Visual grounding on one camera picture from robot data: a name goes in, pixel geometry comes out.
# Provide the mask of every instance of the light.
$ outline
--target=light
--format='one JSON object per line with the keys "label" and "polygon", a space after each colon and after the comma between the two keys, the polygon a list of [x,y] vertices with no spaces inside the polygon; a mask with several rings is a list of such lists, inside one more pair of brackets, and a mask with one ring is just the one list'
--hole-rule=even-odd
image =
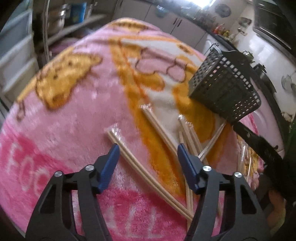
{"label": "light", "polygon": [[206,6],[212,6],[215,0],[190,0],[192,3],[196,4],[200,8],[204,8]]}

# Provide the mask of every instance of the shelf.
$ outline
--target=shelf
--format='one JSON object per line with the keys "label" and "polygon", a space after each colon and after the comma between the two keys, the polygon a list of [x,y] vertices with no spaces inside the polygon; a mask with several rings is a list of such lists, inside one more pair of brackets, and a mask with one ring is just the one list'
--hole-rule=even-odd
{"label": "shelf", "polygon": [[[76,31],[79,28],[82,28],[90,23],[94,23],[96,21],[99,21],[103,18],[105,18],[107,15],[106,14],[96,14],[96,15],[92,15],[90,16],[88,19],[84,20],[82,23],[78,23],[78,24],[74,24],[68,27],[63,28],[60,32],[58,32],[57,34],[51,36],[48,38],[47,42],[48,42],[48,46],[52,45],[53,43],[55,43],[56,41],[60,40],[62,37],[65,37],[66,35]],[[40,41],[37,45],[36,45],[36,51],[40,51],[44,48],[43,46],[43,41]]]}

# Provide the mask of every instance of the pink blanket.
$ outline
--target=pink blanket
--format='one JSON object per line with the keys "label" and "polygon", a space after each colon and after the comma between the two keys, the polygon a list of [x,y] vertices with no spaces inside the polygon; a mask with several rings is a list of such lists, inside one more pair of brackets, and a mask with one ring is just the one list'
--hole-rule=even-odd
{"label": "pink blanket", "polygon": [[[19,96],[1,130],[0,205],[8,216],[25,231],[52,174],[79,171],[106,154],[112,143],[105,129],[115,123],[136,158],[185,206],[184,178],[139,106],[152,104],[176,144],[178,115],[185,115],[205,146],[223,120],[187,96],[188,81],[203,59],[158,28],[133,19],[111,22],[57,56]],[[244,122],[254,130],[249,117]],[[213,168],[232,174],[237,155],[236,134],[226,125],[207,159]],[[123,158],[98,201],[115,241],[185,237],[185,218]],[[75,194],[73,206],[81,232]],[[216,220],[213,234],[219,232]]]}

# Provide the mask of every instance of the perforated basket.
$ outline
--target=perforated basket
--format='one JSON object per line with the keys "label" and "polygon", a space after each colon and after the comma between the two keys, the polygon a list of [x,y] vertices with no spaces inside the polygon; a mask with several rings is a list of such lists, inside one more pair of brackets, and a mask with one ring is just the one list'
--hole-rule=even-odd
{"label": "perforated basket", "polygon": [[234,123],[258,109],[261,100],[250,82],[250,64],[238,51],[216,46],[189,81],[189,97]]}

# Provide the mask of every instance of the white wall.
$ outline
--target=white wall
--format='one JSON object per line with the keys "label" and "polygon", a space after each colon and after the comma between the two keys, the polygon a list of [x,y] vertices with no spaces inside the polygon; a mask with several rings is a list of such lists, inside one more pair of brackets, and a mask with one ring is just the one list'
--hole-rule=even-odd
{"label": "white wall", "polygon": [[[240,16],[252,19],[253,23],[248,27],[246,36],[237,35],[234,45],[239,51],[247,50],[253,53],[255,63],[252,66],[261,63],[266,67],[267,75],[276,88],[275,98],[281,111],[294,115],[296,112],[296,96],[283,89],[281,78],[287,74],[292,74],[296,70],[296,66],[275,46],[253,31],[254,14],[254,6],[247,4]],[[237,32],[238,26],[238,23],[232,26],[232,33]],[[292,81],[296,83],[296,75],[292,76]]]}
{"label": "white wall", "polygon": [[[218,16],[218,14],[215,13],[215,6],[217,6],[218,4],[228,5],[231,9],[231,15],[227,18],[221,18],[220,16]],[[244,11],[247,4],[248,3],[245,0],[216,0],[209,8],[209,12],[213,16],[217,16],[217,23],[225,23],[225,28],[230,29],[235,21],[238,19],[238,17],[241,15],[241,13]]]}

